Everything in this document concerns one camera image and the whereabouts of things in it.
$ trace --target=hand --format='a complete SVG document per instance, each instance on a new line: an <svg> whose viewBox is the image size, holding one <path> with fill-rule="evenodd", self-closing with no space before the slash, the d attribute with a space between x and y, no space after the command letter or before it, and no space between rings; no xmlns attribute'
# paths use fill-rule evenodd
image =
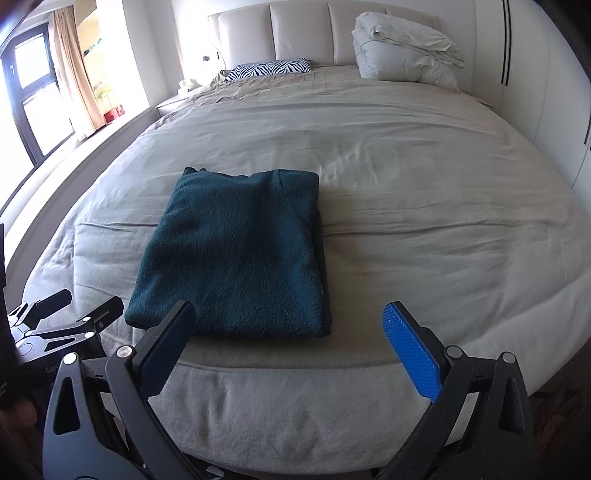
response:
<svg viewBox="0 0 591 480"><path fill-rule="evenodd" d="M17 450L37 470L41 468L41 435L35 429L37 412L31 401L19 398L0 410L0 425L6 430Z"/></svg>

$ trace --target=bedsheet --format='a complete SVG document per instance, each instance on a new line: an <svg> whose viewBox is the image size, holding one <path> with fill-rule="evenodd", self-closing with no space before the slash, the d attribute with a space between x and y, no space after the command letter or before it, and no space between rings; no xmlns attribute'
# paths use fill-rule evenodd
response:
<svg viewBox="0 0 591 480"><path fill-rule="evenodd" d="M319 175L333 315L324 339L191 339L151 405L194 456L279 473L386 464L428 404L382 332L393 300L444 344L512 351L529 392L591 334L591 222L548 161L468 95L355 67L212 84L149 127L31 274L24 300L73 295L45 325L112 295L127 305L187 166ZM121 318L102 339L111 353L142 333Z"/></svg>

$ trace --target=bedside table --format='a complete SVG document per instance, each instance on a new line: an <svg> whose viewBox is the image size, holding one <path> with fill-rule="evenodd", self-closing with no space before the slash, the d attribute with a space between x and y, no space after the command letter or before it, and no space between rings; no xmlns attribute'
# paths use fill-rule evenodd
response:
<svg viewBox="0 0 591 480"><path fill-rule="evenodd" d="M162 118L167 113L174 112L178 107L180 107L183 104L183 102L185 102L193 93L195 93L195 91L198 88L199 87L194 88L193 90L189 90L189 93L187 95L175 95L169 98L168 100L165 100L164 102L156 105L156 109L158 110L160 118Z"/></svg>

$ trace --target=folded towel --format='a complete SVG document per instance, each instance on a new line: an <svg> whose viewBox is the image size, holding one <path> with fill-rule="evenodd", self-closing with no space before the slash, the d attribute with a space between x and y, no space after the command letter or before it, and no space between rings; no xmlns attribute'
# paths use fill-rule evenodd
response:
<svg viewBox="0 0 591 480"><path fill-rule="evenodd" d="M157 325L188 300L196 335L330 334L317 201L315 173L186 168L145 249L127 324Z"/></svg>

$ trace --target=curtain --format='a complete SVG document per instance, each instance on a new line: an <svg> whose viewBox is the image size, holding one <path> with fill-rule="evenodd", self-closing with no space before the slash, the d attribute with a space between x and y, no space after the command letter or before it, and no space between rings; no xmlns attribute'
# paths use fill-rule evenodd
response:
<svg viewBox="0 0 591 480"><path fill-rule="evenodd" d="M80 139L89 137L106 122L84 68L73 6L51 13L49 45L57 84L72 127Z"/></svg>

